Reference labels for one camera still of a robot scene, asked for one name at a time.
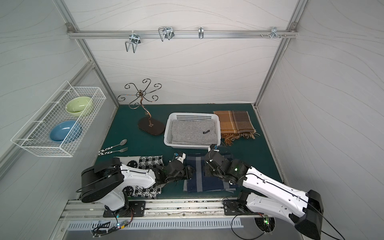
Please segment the navy plaid scarf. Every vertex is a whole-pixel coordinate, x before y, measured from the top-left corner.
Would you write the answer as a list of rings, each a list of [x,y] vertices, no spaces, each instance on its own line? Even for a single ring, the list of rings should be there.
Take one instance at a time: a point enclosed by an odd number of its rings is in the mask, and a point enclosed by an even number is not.
[[[233,193],[239,186],[223,182],[211,175],[210,168],[204,160],[205,154],[187,154],[185,163],[195,169],[193,176],[184,181],[184,192],[202,193],[226,191]]]

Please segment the black white smiley scarf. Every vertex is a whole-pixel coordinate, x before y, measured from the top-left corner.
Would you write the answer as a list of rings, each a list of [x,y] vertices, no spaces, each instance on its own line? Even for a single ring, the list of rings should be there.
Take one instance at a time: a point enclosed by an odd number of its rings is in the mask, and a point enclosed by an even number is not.
[[[124,181],[116,192],[125,192],[128,197],[140,197],[155,199],[162,192],[161,187],[155,187],[155,174],[151,170],[156,167],[162,167],[162,156],[144,156],[144,157],[119,157]]]

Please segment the grey scarf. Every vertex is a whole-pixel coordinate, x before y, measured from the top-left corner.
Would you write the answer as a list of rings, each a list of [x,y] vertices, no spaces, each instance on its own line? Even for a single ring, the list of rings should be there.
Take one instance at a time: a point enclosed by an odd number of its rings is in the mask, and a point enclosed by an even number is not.
[[[211,145],[218,143],[213,120],[180,121],[172,124],[172,144]]]

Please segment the brown plaid fringed scarf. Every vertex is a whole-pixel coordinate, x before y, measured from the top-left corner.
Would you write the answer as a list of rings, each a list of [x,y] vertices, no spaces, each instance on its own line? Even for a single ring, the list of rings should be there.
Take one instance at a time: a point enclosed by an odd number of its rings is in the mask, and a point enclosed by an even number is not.
[[[260,136],[247,111],[215,111],[219,117],[221,137],[227,146],[240,138],[255,139]]]

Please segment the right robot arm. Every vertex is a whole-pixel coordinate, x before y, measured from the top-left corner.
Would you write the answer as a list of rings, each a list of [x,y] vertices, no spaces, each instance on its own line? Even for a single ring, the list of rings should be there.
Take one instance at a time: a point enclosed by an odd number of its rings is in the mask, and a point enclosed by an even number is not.
[[[210,149],[205,162],[215,177],[245,188],[228,206],[238,215],[279,218],[294,225],[302,235],[321,239],[324,207],[318,192],[303,192],[286,186],[247,163],[237,159],[230,161],[218,150]]]

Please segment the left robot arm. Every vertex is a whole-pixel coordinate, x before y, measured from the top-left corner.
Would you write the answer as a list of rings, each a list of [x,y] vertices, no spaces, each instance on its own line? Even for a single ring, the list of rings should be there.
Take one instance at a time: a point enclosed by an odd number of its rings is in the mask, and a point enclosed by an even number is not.
[[[129,167],[115,157],[83,170],[82,186],[77,191],[83,203],[101,202],[117,211],[126,206],[126,187],[163,188],[169,183],[191,179],[195,171],[184,164],[182,157],[175,157],[166,166],[147,170]]]

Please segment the green table mat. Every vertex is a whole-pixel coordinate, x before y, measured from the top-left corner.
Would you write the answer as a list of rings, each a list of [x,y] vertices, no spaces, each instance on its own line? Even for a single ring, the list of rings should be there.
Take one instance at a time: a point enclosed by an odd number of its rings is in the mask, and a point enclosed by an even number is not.
[[[146,108],[154,119],[166,124],[171,113],[208,113],[214,111],[247,111],[251,122],[259,134],[254,139],[238,139],[229,147],[221,147],[224,152],[230,152],[235,159],[247,162],[276,181],[282,182],[279,170],[268,147],[265,135],[259,124],[252,104],[192,104],[192,105],[147,105]],[[125,147],[128,150],[121,155],[128,156],[163,156],[167,163],[173,158],[176,149],[164,144],[164,136],[152,136],[138,128],[138,121],[144,117],[144,110],[139,108],[130,109],[127,105],[119,106],[117,113],[104,137],[103,148],[116,145],[121,140],[128,142]],[[171,183],[166,185],[158,199],[180,199],[180,198],[219,198],[237,197],[240,189],[234,193],[226,191],[187,193],[184,191],[184,183]]]

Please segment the metal jewelry tree stand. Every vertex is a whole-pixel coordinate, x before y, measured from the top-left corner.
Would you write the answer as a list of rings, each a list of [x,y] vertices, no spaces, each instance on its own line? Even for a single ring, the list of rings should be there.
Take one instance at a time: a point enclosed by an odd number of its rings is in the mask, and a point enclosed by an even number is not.
[[[122,103],[126,100],[127,97],[135,97],[128,106],[130,109],[135,110],[137,108],[142,108],[145,111],[146,116],[141,118],[138,121],[138,128],[143,132],[146,132],[152,136],[159,136],[165,132],[166,126],[153,118],[150,111],[145,107],[144,101],[148,103],[154,103],[159,99],[159,96],[155,94],[156,91],[162,88],[162,84],[156,83],[153,85],[153,90],[149,90],[150,85],[152,84],[151,79],[144,79],[142,83],[147,85],[143,90],[139,89],[135,83],[127,83],[124,88],[126,90],[135,89],[135,94],[121,94],[117,97],[117,101]]]

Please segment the white vent strip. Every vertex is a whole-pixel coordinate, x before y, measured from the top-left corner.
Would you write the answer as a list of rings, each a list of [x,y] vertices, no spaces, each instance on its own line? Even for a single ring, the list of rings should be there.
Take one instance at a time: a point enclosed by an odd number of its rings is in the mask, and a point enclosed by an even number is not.
[[[67,231],[91,231],[93,228],[103,224],[116,221],[71,221]],[[171,230],[171,229],[230,229],[243,228],[241,220],[232,218],[221,219],[136,219],[128,225],[126,230]]]

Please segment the blue ceramic bowl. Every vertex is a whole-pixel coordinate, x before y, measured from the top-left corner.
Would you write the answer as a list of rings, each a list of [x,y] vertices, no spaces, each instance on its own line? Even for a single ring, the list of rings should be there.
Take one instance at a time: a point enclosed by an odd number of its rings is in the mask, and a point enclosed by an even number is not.
[[[50,139],[56,143],[68,144],[77,140],[82,132],[83,128],[77,121],[65,121],[51,130]]]

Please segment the green ceramic bowl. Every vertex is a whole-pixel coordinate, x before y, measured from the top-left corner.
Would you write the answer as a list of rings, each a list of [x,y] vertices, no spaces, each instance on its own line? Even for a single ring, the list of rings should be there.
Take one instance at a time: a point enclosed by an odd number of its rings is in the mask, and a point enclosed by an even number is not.
[[[85,96],[74,98],[66,104],[65,110],[73,117],[88,116],[94,110],[93,100]]]

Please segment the double metal hook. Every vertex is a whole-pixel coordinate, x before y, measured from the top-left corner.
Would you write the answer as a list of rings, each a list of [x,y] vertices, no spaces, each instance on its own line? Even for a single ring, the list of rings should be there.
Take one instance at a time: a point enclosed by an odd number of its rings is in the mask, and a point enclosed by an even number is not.
[[[129,35],[129,40],[125,42],[126,52],[132,49],[133,53],[137,51],[138,45],[141,43],[141,37],[134,32]]]

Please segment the right metal hook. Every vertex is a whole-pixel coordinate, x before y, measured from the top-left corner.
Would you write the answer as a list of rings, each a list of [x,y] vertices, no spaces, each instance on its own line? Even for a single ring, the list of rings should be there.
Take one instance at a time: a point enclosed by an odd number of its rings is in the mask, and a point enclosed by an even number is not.
[[[262,38],[269,38],[269,39],[281,39],[286,37],[285,34],[279,34],[276,27],[273,27],[269,34],[266,34],[266,35],[260,34],[260,36]]]

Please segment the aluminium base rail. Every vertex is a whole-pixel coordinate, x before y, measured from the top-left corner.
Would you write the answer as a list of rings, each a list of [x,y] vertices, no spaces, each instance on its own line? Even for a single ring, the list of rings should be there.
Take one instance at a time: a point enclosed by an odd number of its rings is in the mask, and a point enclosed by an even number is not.
[[[236,198],[157,199],[129,201],[128,207],[113,212],[99,202],[68,201],[61,221],[115,220],[115,219],[197,219],[224,217],[274,217],[289,221],[289,215],[300,217],[307,203],[299,198],[289,198],[278,203],[271,198],[250,194],[247,200]]]

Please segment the aluminium top rail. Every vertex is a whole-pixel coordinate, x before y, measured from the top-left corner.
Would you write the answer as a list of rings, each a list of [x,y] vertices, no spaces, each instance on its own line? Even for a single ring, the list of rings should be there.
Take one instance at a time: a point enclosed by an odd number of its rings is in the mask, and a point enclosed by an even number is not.
[[[261,30],[245,30],[245,31],[213,31],[204,29],[204,38],[203,39],[269,39],[262,38],[260,34],[266,35],[269,34],[271,30],[261,31]],[[151,39],[160,39],[158,31],[78,31],[73,33],[68,33],[68,36],[71,39],[128,39],[129,35],[134,32],[139,35],[142,40],[151,40]],[[198,30],[192,31],[180,31],[174,30],[175,36],[173,39],[199,39]],[[290,32],[278,30],[279,34],[285,34],[285,38],[296,38],[298,32]]]

